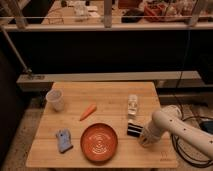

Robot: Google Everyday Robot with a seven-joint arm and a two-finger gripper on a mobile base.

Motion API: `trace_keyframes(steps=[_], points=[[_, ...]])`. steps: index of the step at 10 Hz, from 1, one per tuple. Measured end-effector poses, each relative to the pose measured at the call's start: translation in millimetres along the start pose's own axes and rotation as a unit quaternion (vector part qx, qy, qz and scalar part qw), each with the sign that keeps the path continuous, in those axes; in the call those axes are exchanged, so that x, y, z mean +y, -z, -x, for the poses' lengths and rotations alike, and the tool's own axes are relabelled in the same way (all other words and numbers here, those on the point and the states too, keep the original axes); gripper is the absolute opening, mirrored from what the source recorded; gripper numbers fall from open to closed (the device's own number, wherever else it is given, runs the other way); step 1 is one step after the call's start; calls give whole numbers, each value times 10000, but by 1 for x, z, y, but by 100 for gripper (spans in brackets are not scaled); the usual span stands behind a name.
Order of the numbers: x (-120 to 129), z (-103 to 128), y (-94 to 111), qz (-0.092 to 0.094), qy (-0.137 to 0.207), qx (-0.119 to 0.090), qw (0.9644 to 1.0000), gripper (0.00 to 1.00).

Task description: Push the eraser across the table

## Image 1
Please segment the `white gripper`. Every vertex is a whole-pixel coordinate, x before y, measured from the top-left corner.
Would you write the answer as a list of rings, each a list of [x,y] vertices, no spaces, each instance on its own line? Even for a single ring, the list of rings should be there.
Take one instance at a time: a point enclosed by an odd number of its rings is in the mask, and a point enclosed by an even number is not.
[[[138,142],[142,147],[149,147],[157,143],[160,138],[161,135],[156,130],[150,129],[148,126],[145,126],[142,129]]]

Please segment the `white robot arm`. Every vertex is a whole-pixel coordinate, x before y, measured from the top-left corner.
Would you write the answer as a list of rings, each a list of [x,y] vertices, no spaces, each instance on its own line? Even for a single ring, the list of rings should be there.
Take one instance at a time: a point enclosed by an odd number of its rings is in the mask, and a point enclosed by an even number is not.
[[[160,141],[169,132],[186,141],[189,145],[213,160],[213,135],[190,126],[181,120],[181,110],[169,105],[155,110],[151,119],[143,126],[139,143],[143,147],[151,146]]]

